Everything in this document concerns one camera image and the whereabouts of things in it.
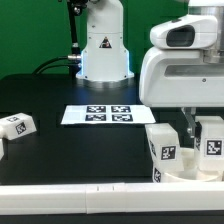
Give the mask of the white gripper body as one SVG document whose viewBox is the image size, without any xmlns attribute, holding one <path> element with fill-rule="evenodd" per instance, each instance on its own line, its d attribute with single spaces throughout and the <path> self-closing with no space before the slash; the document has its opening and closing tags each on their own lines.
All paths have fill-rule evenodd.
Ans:
<svg viewBox="0 0 224 224">
<path fill-rule="evenodd" d="M 139 97 L 148 107 L 223 107 L 224 64 L 205 61 L 218 40 L 213 16 L 186 15 L 153 27 Z"/>
</svg>

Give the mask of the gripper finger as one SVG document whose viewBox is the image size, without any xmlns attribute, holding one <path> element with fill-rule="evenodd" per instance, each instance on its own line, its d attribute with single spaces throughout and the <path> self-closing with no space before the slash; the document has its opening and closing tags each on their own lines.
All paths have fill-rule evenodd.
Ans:
<svg viewBox="0 0 224 224">
<path fill-rule="evenodd" d="M 182 107 L 181 111 L 188 123 L 187 133 L 189 134 L 190 138 L 194 138 L 196 129 L 196 122 L 195 122 L 196 108 Z"/>
</svg>

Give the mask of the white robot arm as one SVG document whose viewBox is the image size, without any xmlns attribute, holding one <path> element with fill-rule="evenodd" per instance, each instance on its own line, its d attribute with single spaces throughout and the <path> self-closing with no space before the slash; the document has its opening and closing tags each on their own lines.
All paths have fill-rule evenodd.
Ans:
<svg viewBox="0 0 224 224">
<path fill-rule="evenodd" d="M 77 77 L 119 84 L 133 76 L 118 0 L 87 4 L 87 44 Z M 139 98 L 155 108 L 224 107 L 224 0 L 189 0 L 185 16 L 153 27 L 140 72 Z"/>
</svg>

